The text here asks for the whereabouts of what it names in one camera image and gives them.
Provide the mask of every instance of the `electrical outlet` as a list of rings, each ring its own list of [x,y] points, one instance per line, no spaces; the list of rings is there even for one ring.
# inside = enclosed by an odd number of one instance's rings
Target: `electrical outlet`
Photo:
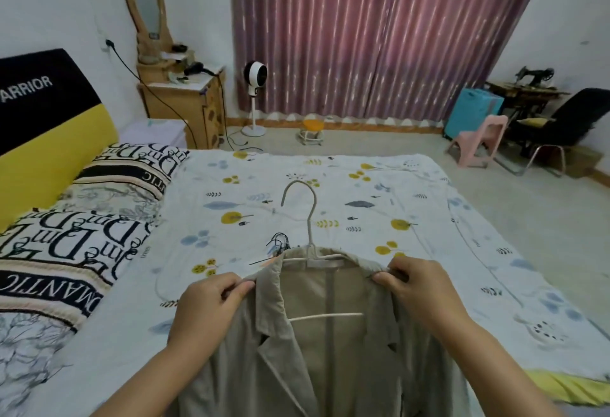
[[[98,27],[98,43],[99,43],[99,48],[100,48],[102,51],[104,51],[104,52],[110,52],[110,50],[111,50],[110,46],[108,46],[108,45],[106,44],[106,40],[107,40],[107,39],[108,39],[108,35],[106,35],[106,34],[104,33],[104,31],[103,31],[103,30],[101,30],[101,29]]]

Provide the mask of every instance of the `jacket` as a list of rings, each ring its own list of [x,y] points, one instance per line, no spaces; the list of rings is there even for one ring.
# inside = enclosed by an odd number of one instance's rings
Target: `jacket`
[[[469,414],[454,361],[370,279],[387,268],[341,251],[318,252],[345,259],[284,262],[305,255],[297,247],[247,278],[255,289],[169,417]],[[364,316],[288,320],[352,312]]]

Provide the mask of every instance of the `baseboard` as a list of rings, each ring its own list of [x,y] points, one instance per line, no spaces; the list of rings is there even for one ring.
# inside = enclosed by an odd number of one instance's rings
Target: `baseboard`
[[[247,118],[227,118],[227,126],[243,127],[249,123]],[[256,120],[257,125],[267,128],[301,128],[302,120]],[[439,135],[443,128],[439,127],[417,127],[417,126],[395,126],[395,125],[373,125],[370,123],[337,123],[324,122],[325,130],[346,131],[385,131],[387,133],[423,133]]]
[[[610,175],[604,173],[603,171],[593,170],[593,172],[589,175],[589,178],[603,186],[606,186],[606,188],[610,188]]]

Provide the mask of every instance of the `pink curtain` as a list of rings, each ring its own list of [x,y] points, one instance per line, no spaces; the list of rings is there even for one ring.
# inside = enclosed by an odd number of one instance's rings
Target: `pink curtain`
[[[235,65],[268,66],[263,111],[441,120],[528,1],[233,0]]]

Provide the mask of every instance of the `yellow headboard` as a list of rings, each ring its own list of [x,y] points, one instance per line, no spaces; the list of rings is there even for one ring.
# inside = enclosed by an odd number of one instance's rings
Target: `yellow headboard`
[[[63,49],[0,59],[0,232],[47,208],[118,140],[99,97]]]

